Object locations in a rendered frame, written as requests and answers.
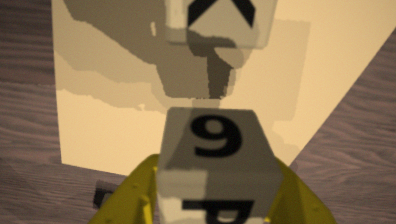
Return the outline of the cream letter block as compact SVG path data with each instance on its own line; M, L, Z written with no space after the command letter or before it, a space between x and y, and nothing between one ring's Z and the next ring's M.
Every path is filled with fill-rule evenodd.
M107 199L108 199L111 195L112 195L111 193L106 193L106 194L105 194L105 196L104 196L104 198L103 198L103 201L102 201L102 203L101 203L101 206L107 201ZM100 208L101 208L101 206L100 206Z
M253 110L167 110L156 170L160 224L263 224L283 178Z
M262 50L278 0L165 0L171 45Z

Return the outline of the beige flat mat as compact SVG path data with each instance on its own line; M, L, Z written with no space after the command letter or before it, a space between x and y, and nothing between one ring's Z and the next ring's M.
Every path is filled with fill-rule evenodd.
M290 165L396 27L396 0L278 0L262 50L170 45L165 0L52 0L63 164L128 176L171 107L253 110Z

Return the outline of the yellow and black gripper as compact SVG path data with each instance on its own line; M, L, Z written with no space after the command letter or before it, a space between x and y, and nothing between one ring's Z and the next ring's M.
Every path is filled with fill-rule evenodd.
M276 157L276 156L275 156ZM145 158L87 224L153 224L159 154ZM279 158L283 181L266 216L270 224L337 224L331 211Z

